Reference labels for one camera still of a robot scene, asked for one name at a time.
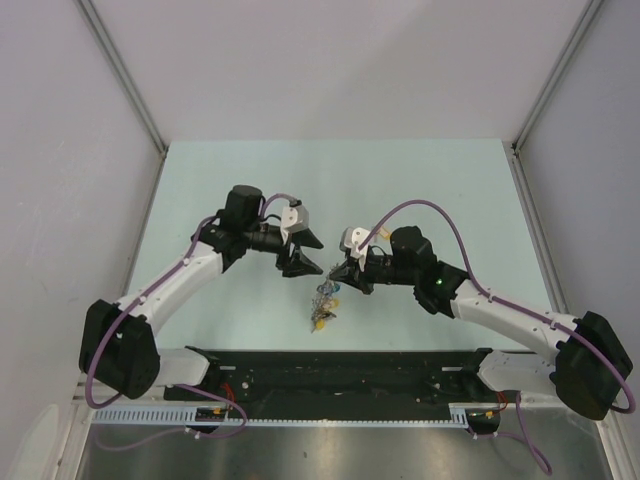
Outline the metal keyring disc with keys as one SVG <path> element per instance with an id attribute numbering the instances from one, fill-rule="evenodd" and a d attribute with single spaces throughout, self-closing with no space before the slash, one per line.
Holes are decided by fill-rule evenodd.
<path id="1" fill-rule="evenodd" d="M 334 310 L 340 305 L 337 294 L 340 285 L 330 279 L 326 279 L 316 288 L 312 299 L 311 332 L 321 331 L 326 325 L 337 317 Z"/>

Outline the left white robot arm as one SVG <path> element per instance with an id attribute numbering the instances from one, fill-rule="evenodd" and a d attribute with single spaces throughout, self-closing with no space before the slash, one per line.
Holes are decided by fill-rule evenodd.
<path id="1" fill-rule="evenodd" d="M 95 399 L 96 382 L 117 398 L 132 400 L 153 387 L 186 386 L 202 400 L 219 392 L 221 376 L 205 354 L 187 347 L 160 349 L 156 336 L 182 305 L 249 251 L 274 255 L 285 278 L 322 274 L 303 252 L 323 247 L 309 228 L 308 210 L 300 199 L 285 195 L 288 204 L 271 224 L 266 210 L 277 198 L 253 186 L 234 186 L 225 206 L 199 222 L 188 248 L 158 277 L 115 302 L 98 300 L 89 307 L 79 368 L 86 375 L 84 397 L 91 408 L 112 403 Z"/>

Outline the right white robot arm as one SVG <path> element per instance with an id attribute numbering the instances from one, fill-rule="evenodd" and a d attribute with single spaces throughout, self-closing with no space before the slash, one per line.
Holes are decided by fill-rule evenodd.
<path id="1" fill-rule="evenodd" d="M 348 228 L 334 266 L 316 289 L 313 320 L 330 316 L 329 304 L 341 286 L 365 295 L 376 285 L 409 286 L 427 313 L 474 323 L 526 347 L 524 353 L 483 349 L 461 376 L 463 393 L 484 401 L 495 391 L 527 391 L 561 400 L 575 413 L 599 421 L 618 411 L 616 399 L 633 363 L 610 322 L 588 311 L 581 317 L 534 310 L 477 284 L 468 270 L 435 255 L 416 226 L 390 235 L 390 252 L 374 253 L 366 230 Z"/>

